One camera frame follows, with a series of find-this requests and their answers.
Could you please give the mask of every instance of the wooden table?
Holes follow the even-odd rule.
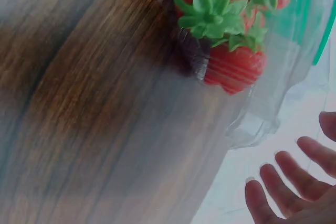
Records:
[[[0,0],[0,223],[190,223],[233,102],[156,0]]]

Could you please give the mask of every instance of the clear plastic bag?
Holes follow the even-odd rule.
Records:
[[[211,43],[197,40],[177,25],[173,0],[159,0],[174,24],[183,52],[195,76],[203,81],[209,63]],[[225,137],[233,148],[252,146],[279,126],[277,115],[286,92],[305,79],[314,60],[323,52],[334,20],[334,0],[291,0],[275,15],[267,16],[266,55],[268,66],[258,82],[244,91],[244,99],[235,103],[236,113]]]

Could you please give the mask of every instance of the fingernail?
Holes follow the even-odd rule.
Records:
[[[265,163],[262,163],[259,167],[259,170],[264,166],[264,165],[268,165],[269,163],[265,162]]]
[[[253,180],[256,180],[256,179],[254,177],[248,177],[245,182],[249,183],[249,182],[251,182]]]

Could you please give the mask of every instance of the green zipper strip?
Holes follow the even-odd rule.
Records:
[[[316,66],[317,63],[319,63],[319,61],[320,61],[320,59],[321,59],[321,57],[324,53],[325,46],[327,45],[327,43],[329,41],[329,37],[330,37],[331,31],[332,31],[332,28],[334,26],[334,23],[335,23],[335,19],[336,19],[336,0],[334,0],[334,2],[333,2],[330,18],[328,20],[327,27],[324,31],[319,50],[317,51],[315,60],[313,62],[314,66]]]

